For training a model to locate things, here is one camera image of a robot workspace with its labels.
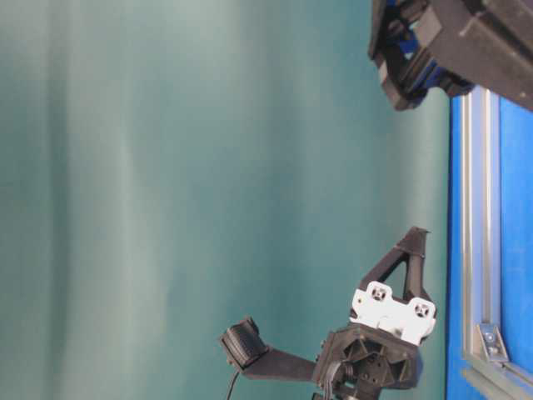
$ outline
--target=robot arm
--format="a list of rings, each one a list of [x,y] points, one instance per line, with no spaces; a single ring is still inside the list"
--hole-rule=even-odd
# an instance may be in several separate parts
[[[377,400],[383,388],[413,388],[422,370],[418,347],[431,334],[436,315],[422,285],[426,235],[413,227],[361,280],[350,322],[330,332],[316,363],[267,346],[250,317],[219,338],[227,361],[247,378],[315,383],[324,394],[313,400]],[[401,263],[404,292],[394,297],[385,281]]]
[[[373,0],[369,57],[396,110],[479,84],[533,111],[529,0]]]

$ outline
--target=white mounting plate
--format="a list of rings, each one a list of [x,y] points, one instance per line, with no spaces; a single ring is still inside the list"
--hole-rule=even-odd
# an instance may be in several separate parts
[[[357,314],[350,318],[353,323],[387,331],[417,346],[435,327],[435,304],[420,297],[408,304],[398,302],[384,283],[370,282],[366,291],[357,289],[351,306]]]

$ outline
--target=blue panel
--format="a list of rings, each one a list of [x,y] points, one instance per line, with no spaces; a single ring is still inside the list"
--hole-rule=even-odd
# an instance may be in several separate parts
[[[449,270],[447,322],[447,382],[449,400],[483,399],[462,376],[468,364],[461,359],[461,108],[452,101],[450,150]]]
[[[501,100],[502,331],[533,372],[533,113]]]

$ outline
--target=black cable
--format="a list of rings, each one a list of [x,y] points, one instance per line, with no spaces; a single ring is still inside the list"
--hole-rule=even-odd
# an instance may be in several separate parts
[[[230,400],[230,397],[232,396],[232,392],[233,392],[233,386],[235,386],[235,381],[237,380],[238,376],[239,376],[239,372],[235,371],[235,373],[233,374],[232,380],[230,381],[230,387],[227,389],[226,400]]]

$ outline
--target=green backdrop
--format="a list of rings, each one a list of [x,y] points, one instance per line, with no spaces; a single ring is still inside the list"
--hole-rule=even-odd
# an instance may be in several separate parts
[[[420,386],[383,398],[444,398],[448,102],[392,111],[370,9],[2,2],[0,398],[222,399],[228,325],[314,358],[411,225],[438,323]]]

